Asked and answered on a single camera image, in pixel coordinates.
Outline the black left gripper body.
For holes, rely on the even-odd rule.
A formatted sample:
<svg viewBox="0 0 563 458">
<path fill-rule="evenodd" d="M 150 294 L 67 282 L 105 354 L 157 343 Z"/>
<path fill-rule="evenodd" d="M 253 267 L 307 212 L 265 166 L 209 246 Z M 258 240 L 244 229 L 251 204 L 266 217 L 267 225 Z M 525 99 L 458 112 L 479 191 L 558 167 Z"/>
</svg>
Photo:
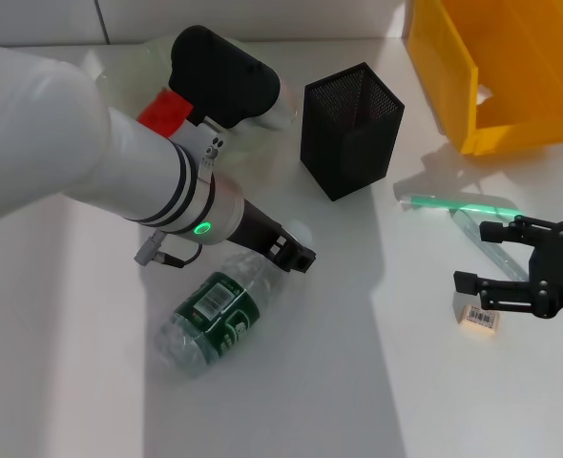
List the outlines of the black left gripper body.
<svg viewBox="0 0 563 458">
<path fill-rule="evenodd" d="M 246 199 L 240 223 L 230 241 L 272 260 L 279 252 L 277 241 L 281 236 L 282 227 Z"/>
</svg>

